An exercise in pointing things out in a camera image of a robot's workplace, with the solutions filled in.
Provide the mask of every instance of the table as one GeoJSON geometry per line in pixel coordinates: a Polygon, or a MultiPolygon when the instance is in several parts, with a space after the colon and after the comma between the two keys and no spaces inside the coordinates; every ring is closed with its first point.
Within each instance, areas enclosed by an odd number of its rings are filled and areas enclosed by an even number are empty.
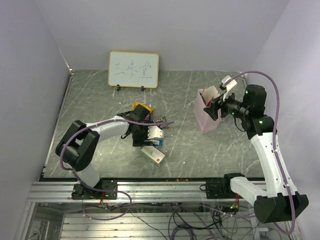
{"type": "MultiPolygon", "coordinates": [[[[246,177],[263,177],[258,155],[247,135],[237,130],[234,119],[226,117],[216,131],[201,134],[194,115],[197,90],[219,86],[221,79],[235,73],[220,71],[160,71],[156,89],[121,88],[108,85],[107,70],[75,70],[71,78],[57,128],[46,160],[45,178],[71,178],[60,168],[55,148],[75,120],[94,123],[132,110],[134,102],[155,108],[152,118],[166,116],[174,121],[164,129],[166,157],[160,166],[132,147],[131,137],[120,136],[99,143],[92,165],[105,178],[210,178],[240,172],[246,177]]],[[[245,87],[237,79],[236,98],[245,87]]]]}

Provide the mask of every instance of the whiteboard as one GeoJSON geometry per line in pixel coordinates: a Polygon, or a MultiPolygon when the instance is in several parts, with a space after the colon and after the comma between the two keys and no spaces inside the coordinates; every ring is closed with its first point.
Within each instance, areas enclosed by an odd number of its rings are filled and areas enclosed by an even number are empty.
{"type": "Polygon", "coordinates": [[[111,51],[108,84],[112,87],[158,87],[159,54],[111,51]]]}

